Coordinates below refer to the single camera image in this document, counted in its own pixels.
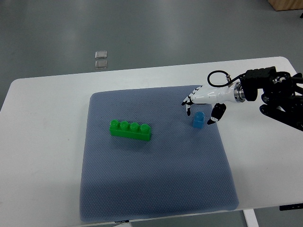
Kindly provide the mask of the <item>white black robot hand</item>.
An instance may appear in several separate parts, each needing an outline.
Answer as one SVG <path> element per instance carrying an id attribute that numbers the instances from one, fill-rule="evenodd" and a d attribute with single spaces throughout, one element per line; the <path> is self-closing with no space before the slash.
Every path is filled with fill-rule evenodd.
<path id="1" fill-rule="evenodd" d="M 210 85 L 202 85 L 193 90 L 182 102 L 186 107 L 187 115 L 191 114 L 192 105 L 213 105 L 211 117 L 207 124 L 218 122 L 225 110 L 225 102 L 243 103 L 245 101 L 244 91 L 239 82 L 226 87 L 212 87 Z"/>

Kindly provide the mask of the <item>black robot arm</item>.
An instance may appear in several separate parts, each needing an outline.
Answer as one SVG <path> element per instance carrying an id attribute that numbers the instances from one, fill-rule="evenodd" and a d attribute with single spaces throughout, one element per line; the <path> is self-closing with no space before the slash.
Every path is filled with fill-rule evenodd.
<path id="1" fill-rule="evenodd" d="M 240 83 L 247 101 L 255 101 L 262 89 L 263 105 L 260 112 L 267 117 L 288 126 L 303 130 L 303 74 L 293 76 L 285 71 L 269 67 L 248 70 L 240 77 Z"/>

